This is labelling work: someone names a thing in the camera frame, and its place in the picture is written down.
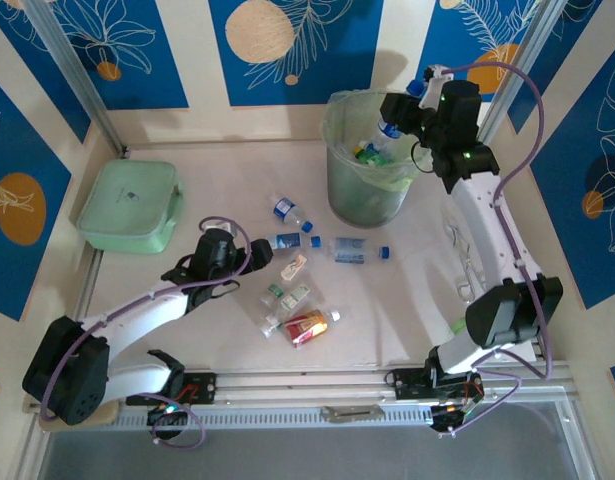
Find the small blue label bottle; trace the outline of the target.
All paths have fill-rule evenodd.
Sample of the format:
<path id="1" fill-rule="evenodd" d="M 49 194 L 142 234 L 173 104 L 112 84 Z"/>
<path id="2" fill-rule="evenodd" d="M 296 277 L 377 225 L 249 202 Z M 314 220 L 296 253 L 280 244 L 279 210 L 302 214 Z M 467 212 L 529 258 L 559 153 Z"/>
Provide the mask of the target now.
<path id="1" fill-rule="evenodd" d="M 374 135 L 372 145 L 377 153 L 387 154 L 394 142 L 402 136 L 400 124 L 405 120 L 407 111 L 413 106 L 424 92 L 425 86 L 419 80 L 409 82 L 405 90 L 394 94 L 393 124 L 386 125 L 381 121 L 380 115 L 377 123 L 377 133 Z"/>

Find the light blue label bottle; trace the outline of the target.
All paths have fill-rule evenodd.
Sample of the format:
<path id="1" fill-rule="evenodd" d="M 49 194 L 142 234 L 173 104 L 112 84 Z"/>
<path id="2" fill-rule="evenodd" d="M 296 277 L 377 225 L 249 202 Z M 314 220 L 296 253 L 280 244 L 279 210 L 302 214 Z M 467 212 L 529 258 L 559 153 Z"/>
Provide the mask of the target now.
<path id="1" fill-rule="evenodd" d="M 272 250 L 288 250 L 295 248 L 320 249 L 322 246 L 320 236 L 310 236 L 304 232 L 274 234 L 268 236 L 266 240 Z"/>

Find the small clear bottle green label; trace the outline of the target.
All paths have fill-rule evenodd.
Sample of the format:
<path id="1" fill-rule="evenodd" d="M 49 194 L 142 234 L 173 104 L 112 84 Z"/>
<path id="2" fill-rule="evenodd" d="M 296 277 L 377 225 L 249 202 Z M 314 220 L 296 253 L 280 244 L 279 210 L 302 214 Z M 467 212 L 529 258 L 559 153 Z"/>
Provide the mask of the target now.
<path id="1" fill-rule="evenodd" d="M 285 295 L 285 286 L 282 284 L 271 283 L 261 294 L 261 302 L 268 306 L 273 307 L 278 300 Z"/>

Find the dark blue label bottle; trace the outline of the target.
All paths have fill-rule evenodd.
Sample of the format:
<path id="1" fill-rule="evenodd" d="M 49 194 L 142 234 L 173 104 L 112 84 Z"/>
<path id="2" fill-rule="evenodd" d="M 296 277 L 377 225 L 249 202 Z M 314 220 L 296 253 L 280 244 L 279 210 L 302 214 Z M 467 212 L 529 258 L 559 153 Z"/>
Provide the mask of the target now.
<path id="1" fill-rule="evenodd" d="M 303 233 L 312 232 L 314 225 L 306 213 L 292 200 L 285 196 L 272 195 L 270 197 L 273 214 L 284 224 L 298 228 Z"/>

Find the clear bottle green white label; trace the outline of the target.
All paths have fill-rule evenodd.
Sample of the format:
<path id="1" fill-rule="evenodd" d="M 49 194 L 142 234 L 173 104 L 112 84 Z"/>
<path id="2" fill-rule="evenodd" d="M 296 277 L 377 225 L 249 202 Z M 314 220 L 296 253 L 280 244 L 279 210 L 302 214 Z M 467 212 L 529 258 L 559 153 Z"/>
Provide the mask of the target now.
<path id="1" fill-rule="evenodd" d="M 296 286 L 292 291 L 285 295 L 280 300 L 280 306 L 286 311 L 292 311 L 305 300 L 311 293 L 311 288 L 308 284 L 302 283 Z"/>

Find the clear bottle green cap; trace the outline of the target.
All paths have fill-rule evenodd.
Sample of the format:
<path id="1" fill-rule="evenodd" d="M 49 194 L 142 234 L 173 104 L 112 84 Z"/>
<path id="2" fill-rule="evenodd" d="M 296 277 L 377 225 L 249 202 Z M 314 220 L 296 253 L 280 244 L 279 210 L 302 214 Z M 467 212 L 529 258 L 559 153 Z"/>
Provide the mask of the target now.
<path id="1" fill-rule="evenodd" d="M 266 338 L 269 338 L 282 327 L 285 321 L 285 315 L 280 313 L 270 313 L 262 319 L 259 329 Z"/>

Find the red yellow label bottle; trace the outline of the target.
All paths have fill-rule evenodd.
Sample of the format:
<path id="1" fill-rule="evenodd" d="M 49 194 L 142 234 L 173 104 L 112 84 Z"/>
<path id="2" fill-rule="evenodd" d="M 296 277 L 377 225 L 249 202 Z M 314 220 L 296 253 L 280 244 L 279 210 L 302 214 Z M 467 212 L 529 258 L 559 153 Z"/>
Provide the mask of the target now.
<path id="1" fill-rule="evenodd" d="M 339 310 L 314 309 L 284 321 L 281 326 L 291 345 L 299 348 L 324 334 L 332 324 L 340 319 Z"/>

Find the large clear bottle blue cap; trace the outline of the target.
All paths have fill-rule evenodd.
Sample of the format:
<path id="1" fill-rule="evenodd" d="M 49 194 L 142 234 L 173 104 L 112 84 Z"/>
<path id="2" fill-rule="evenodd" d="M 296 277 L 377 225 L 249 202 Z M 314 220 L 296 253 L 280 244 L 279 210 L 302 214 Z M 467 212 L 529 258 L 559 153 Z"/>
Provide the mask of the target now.
<path id="1" fill-rule="evenodd" d="M 323 246 L 326 255 L 338 264 L 366 265 L 391 257 L 389 246 L 365 238 L 335 237 L 326 240 Z"/>

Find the clear bottle orange label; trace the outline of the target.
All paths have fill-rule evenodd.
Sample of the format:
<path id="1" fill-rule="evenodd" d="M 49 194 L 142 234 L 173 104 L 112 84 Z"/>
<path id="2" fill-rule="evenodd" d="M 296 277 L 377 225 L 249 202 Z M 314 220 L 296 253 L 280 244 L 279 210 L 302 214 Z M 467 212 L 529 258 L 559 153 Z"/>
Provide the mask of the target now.
<path id="1" fill-rule="evenodd" d="M 303 272 L 308 262 L 308 257 L 302 253 L 296 254 L 280 271 L 283 282 L 292 282 Z"/>

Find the black controller board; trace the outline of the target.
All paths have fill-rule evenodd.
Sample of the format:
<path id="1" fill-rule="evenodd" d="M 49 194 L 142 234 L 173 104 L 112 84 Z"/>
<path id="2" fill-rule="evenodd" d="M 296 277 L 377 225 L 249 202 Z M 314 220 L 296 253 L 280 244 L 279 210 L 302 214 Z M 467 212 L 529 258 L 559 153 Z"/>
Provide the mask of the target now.
<path id="1" fill-rule="evenodd" d="M 147 426 L 155 441 L 171 440 L 187 426 L 189 416 L 181 408 L 161 403 L 147 414 Z"/>
<path id="2" fill-rule="evenodd" d="M 464 405 L 433 406 L 431 428 L 439 435 L 455 435 L 477 405 L 474 400 L 468 400 Z"/>

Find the metal latch plate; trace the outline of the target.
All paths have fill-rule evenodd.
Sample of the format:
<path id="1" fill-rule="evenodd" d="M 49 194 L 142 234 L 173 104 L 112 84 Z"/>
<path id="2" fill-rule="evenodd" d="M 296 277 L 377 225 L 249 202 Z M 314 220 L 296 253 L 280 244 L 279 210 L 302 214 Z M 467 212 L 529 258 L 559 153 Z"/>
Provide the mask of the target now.
<path id="1" fill-rule="evenodd" d="M 346 424 L 381 420 L 385 412 L 378 405 L 324 406 L 321 408 L 321 416 L 328 423 Z"/>

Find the beige wooden block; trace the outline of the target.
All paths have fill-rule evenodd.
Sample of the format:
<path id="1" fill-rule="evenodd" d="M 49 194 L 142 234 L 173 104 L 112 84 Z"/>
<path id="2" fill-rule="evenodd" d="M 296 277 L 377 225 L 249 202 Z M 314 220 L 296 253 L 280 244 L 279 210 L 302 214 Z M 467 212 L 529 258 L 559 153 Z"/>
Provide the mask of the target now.
<path id="1" fill-rule="evenodd" d="M 117 418 L 119 410 L 120 403 L 118 401 L 111 401 L 99 406 L 89 418 L 76 425 L 68 425 L 60 419 L 46 421 L 41 417 L 38 418 L 38 425 L 43 431 L 50 433 L 91 429 L 111 424 Z"/>

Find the aluminium frame rail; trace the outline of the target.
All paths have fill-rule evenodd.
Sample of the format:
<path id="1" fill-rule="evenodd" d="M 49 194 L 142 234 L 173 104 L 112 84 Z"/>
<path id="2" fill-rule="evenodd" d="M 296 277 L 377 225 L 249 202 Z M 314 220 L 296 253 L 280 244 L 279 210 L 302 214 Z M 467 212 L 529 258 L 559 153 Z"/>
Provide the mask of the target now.
<path id="1" fill-rule="evenodd" d="M 569 366 L 558 361 L 546 382 L 526 367 L 514 363 L 487 363 L 480 369 L 487 397 L 491 399 L 513 385 L 512 376 L 523 380 L 523 389 L 562 386 L 567 393 L 577 390 Z M 217 374 L 216 406 L 234 408 L 271 405 L 319 406 L 360 403 L 389 403 L 395 392 L 385 381 L 385 369 L 377 367 L 324 371 L 222 371 Z"/>

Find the aluminium side rail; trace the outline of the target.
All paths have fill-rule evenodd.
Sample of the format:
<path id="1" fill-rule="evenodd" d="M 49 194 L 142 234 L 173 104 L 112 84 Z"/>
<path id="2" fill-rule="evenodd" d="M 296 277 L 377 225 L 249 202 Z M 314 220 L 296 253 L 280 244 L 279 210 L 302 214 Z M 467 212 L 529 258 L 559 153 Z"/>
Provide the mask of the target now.
<path id="1" fill-rule="evenodd" d="M 78 270 L 79 289 L 73 302 L 71 318 L 82 321 L 88 316 L 104 252 L 86 245 Z"/>

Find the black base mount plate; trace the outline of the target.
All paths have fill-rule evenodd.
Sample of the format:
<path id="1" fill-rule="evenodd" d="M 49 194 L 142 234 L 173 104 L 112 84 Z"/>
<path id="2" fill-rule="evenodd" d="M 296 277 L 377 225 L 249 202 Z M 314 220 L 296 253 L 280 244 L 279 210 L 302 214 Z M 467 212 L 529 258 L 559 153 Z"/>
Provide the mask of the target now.
<path id="1" fill-rule="evenodd" d="M 424 368 L 398 368 L 385 376 L 397 400 L 480 400 L 484 397 L 477 373 L 440 374 Z"/>
<path id="2" fill-rule="evenodd" d="M 185 372 L 175 374 L 159 395 L 186 405 L 214 403 L 217 375 L 214 372 Z"/>

